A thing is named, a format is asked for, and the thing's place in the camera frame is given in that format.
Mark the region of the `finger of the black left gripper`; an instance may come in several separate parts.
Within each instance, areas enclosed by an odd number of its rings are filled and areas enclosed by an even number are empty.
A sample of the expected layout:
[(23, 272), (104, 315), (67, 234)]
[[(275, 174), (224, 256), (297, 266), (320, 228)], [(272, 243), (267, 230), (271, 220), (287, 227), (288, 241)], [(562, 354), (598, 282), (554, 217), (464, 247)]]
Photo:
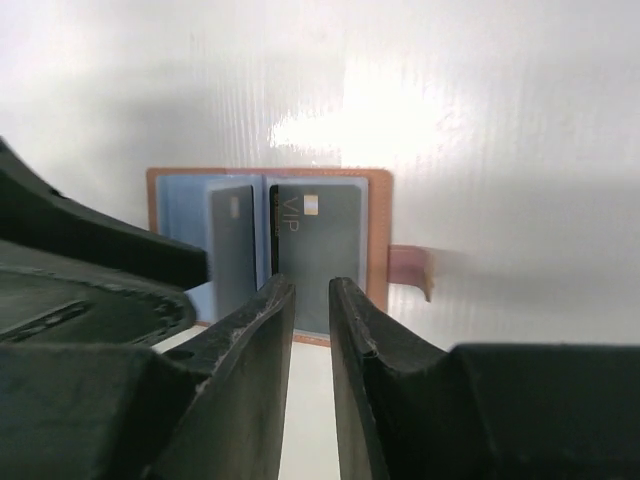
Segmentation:
[(178, 288), (1, 242), (3, 343), (157, 344), (195, 322)]
[(1, 238), (190, 290), (208, 281), (206, 252), (88, 208), (1, 143)]

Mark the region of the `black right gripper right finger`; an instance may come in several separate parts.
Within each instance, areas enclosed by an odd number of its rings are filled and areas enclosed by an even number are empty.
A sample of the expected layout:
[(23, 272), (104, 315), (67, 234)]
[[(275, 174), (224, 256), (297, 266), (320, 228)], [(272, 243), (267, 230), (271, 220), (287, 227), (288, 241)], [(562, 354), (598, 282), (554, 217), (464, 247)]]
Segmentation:
[(635, 479), (639, 350), (460, 344), (442, 350), (350, 279), (329, 284), (344, 479)]

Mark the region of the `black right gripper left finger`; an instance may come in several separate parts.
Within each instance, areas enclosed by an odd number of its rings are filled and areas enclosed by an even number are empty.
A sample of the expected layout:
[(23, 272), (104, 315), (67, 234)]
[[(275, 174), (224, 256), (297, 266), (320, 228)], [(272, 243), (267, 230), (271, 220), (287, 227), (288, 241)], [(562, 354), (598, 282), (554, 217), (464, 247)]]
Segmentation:
[(166, 352), (5, 345), (5, 479), (274, 479), (295, 289), (271, 277), (242, 307)]

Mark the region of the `brown leather card holder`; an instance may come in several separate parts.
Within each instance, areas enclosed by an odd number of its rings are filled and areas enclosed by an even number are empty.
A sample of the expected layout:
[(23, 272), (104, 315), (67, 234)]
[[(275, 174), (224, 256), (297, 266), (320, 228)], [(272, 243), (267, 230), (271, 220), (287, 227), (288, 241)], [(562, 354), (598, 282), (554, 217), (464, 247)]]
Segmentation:
[[(206, 252), (208, 281), (190, 289), (207, 323), (214, 319), (209, 270), (207, 192), (214, 183), (238, 178), (253, 187), (256, 291), (275, 273), (271, 268), (269, 177), (363, 177), (368, 181), (367, 284), (360, 289), (379, 308), (388, 303), (391, 284), (411, 285), (429, 293), (432, 261), (426, 249), (391, 241), (393, 178), (383, 169), (340, 168), (151, 168), (146, 174), (149, 225), (152, 231)], [(327, 345), (329, 334), (298, 331), (298, 342)]]

